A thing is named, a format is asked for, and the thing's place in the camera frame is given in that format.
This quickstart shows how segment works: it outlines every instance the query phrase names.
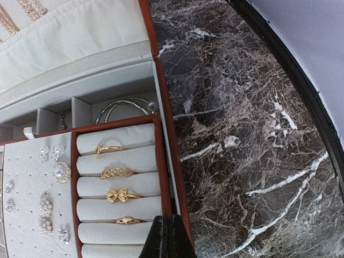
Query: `gold twisted ring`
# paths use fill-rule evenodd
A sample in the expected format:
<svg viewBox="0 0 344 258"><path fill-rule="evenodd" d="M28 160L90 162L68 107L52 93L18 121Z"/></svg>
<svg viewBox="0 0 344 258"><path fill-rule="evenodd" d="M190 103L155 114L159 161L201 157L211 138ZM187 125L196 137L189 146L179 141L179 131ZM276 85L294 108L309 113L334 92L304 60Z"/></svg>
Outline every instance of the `gold twisted ring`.
<svg viewBox="0 0 344 258"><path fill-rule="evenodd" d="M127 225L127 224L138 224L138 223L143 223L143 222L146 222L146 221L142 219L134 219L130 217L125 217L125 218L117 219L113 223Z"/></svg>
<svg viewBox="0 0 344 258"><path fill-rule="evenodd" d="M136 173L128 168L115 168L115 169L107 169L101 173L101 179L106 179L109 177L116 177L116 176L132 176Z"/></svg>

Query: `necklace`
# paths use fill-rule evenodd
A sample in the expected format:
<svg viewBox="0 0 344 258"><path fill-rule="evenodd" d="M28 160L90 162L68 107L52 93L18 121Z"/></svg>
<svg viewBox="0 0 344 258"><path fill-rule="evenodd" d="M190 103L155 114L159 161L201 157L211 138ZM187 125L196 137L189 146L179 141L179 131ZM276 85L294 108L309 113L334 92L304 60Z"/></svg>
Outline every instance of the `necklace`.
<svg viewBox="0 0 344 258"><path fill-rule="evenodd" d="M39 0L17 0L17 2L33 22L48 12L48 10L42 6Z"/></svg>
<svg viewBox="0 0 344 258"><path fill-rule="evenodd" d="M8 32L8 34L14 34L19 31L18 27L15 25L9 14L0 4L0 24Z"/></svg>

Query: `dark marble countertop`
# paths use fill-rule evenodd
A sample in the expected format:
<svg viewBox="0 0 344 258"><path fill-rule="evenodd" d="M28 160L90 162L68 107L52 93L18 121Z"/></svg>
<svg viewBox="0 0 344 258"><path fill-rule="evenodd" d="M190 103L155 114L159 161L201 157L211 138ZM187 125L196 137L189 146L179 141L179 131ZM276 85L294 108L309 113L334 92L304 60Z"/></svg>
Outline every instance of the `dark marble countertop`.
<svg viewBox="0 0 344 258"><path fill-rule="evenodd" d="M264 43L225 1L150 4L197 256L344 257L331 162Z"/></svg>

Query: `gold ring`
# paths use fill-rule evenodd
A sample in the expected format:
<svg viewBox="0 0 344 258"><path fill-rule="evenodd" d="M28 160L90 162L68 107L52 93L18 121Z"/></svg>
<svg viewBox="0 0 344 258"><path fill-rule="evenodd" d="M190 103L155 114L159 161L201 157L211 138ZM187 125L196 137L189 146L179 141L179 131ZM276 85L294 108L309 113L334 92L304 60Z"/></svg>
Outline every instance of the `gold ring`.
<svg viewBox="0 0 344 258"><path fill-rule="evenodd" d="M136 173L128 168L115 168L115 169L107 169L101 173L101 179L106 179L109 177L116 177L116 176L132 176Z"/></svg>
<svg viewBox="0 0 344 258"><path fill-rule="evenodd" d="M119 190L119 192L116 192L115 190L110 190L107 192L107 197L106 197L106 199L110 203L114 203L117 199L125 203L128 199L139 199L139 198L143 198L143 196L132 195L128 193L128 189L126 188Z"/></svg>
<svg viewBox="0 0 344 258"><path fill-rule="evenodd" d="M113 223L127 225L127 224L138 224L138 223L143 223L143 222L146 222L146 221L142 219L134 219L130 217L125 217L125 218L117 219Z"/></svg>
<svg viewBox="0 0 344 258"><path fill-rule="evenodd" d="M108 147L98 146L96 148L97 159L99 159L101 157L101 153L120 152L120 151L125 151L125 150L126 150L126 148L119 147L119 146L108 146Z"/></svg>

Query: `black edge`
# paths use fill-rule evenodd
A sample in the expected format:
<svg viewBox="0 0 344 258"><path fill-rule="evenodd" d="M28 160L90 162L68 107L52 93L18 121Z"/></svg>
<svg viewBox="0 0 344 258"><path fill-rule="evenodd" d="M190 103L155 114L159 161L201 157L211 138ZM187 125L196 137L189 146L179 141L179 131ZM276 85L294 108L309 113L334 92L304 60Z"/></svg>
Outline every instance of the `black edge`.
<svg viewBox="0 0 344 258"><path fill-rule="evenodd" d="M334 172L339 182L342 200L344 202L344 152L337 131L334 128L318 92L285 44L271 29L268 22L246 0L226 1L247 22L261 40L266 43L271 53L276 58L277 62L280 63L300 94L331 158Z"/></svg>

